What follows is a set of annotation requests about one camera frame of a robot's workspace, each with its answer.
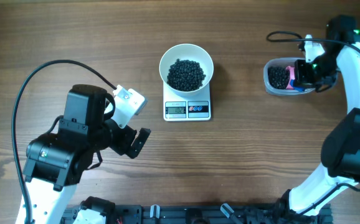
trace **black beans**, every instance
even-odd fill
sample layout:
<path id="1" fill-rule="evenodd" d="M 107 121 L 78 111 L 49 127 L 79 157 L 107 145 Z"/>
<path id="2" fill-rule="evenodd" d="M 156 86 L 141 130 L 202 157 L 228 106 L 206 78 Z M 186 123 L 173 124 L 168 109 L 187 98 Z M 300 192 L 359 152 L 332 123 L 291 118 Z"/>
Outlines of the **black beans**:
<path id="1" fill-rule="evenodd" d="M 268 68 L 268 81 L 276 89 L 284 90 L 290 81 L 290 71 L 283 67 Z"/>
<path id="2" fill-rule="evenodd" d="M 202 86 L 205 79 L 204 71 L 199 63 L 190 60 L 177 59 L 170 66 L 168 84 L 180 91 L 194 91 Z"/>

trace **wooden table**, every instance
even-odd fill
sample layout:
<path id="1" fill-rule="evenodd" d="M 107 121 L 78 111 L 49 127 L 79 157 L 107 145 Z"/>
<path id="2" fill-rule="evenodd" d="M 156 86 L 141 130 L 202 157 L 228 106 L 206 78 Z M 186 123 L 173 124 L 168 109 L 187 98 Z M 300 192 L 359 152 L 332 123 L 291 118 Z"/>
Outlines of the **wooden table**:
<path id="1" fill-rule="evenodd" d="M 296 44 L 271 44 L 265 36 L 292 30 L 324 37 L 326 22 L 338 14 L 360 24 L 360 1 L 0 4 L 0 223 L 14 223 L 21 199 L 10 133 L 14 99 L 36 66 L 55 59 L 81 61 L 138 90 L 149 102 L 130 126 L 153 131 L 137 159 L 103 151 L 104 163 L 83 174 L 71 205 L 91 195 L 141 205 L 274 202 L 320 163 L 321 144 L 345 116 L 346 98 L 342 81 L 321 94 L 267 94 L 263 66 L 301 54 Z M 162 118 L 159 60 L 180 43 L 200 45 L 213 58 L 209 122 Z M 110 90 L 73 65 L 48 67 L 31 80 L 17 120 L 22 165 L 28 143 L 63 114 L 77 83 Z M 359 193 L 348 190 L 331 203 L 335 223 L 360 223 Z"/>

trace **pink object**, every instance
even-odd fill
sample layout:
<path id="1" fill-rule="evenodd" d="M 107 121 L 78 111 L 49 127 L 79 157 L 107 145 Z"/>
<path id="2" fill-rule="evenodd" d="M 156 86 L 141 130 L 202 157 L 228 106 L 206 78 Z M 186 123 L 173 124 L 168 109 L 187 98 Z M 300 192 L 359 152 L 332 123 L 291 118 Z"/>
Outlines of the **pink object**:
<path id="1" fill-rule="evenodd" d="M 287 85 L 287 87 L 285 89 L 286 90 L 293 90 L 293 87 L 291 86 L 291 80 L 295 79 L 295 68 L 291 67 L 291 66 L 288 66 L 285 69 L 290 71 L 290 81 L 288 82 L 288 85 Z"/>

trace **white bowl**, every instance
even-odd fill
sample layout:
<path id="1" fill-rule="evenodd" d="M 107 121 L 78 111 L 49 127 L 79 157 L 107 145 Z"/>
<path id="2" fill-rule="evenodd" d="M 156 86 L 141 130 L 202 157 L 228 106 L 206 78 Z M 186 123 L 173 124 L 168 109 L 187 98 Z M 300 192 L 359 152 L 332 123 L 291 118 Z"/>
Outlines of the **white bowl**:
<path id="1" fill-rule="evenodd" d="M 179 91 L 168 85 L 170 66 L 174 64 L 177 59 L 199 62 L 199 66 L 204 71 L 204 75 L 206 75 L 205 79 L 202 81 L 202 86 L 199 87 L 199 89 L 194 91 Z M 163 83 L 167 85 L 173 92 L 175 92 L 175 94 L 179 96 L 192 96 L 205 88 L 212 79 L 213 61 L 211 56 L 209 56 L 209 54 L 202 47 L 196 46 L 194 44 L 179 44 L 170 48 L 162 56 L 161 62 L 159 63 L 159 73 L 161 74 Z"/>

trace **digital kitchen scale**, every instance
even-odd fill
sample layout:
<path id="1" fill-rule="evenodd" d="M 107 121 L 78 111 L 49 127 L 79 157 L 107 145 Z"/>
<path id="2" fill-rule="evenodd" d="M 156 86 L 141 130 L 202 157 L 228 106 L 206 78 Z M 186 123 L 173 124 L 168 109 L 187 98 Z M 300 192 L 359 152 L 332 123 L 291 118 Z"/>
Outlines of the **digital kitchen scale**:
<path id="1" fill-rule="evenodd" d="M 163 119 L 165 121 L 207 121 L 211 119 L 209 83 L 193 96 L 178 96 L 163 83 Z"/>

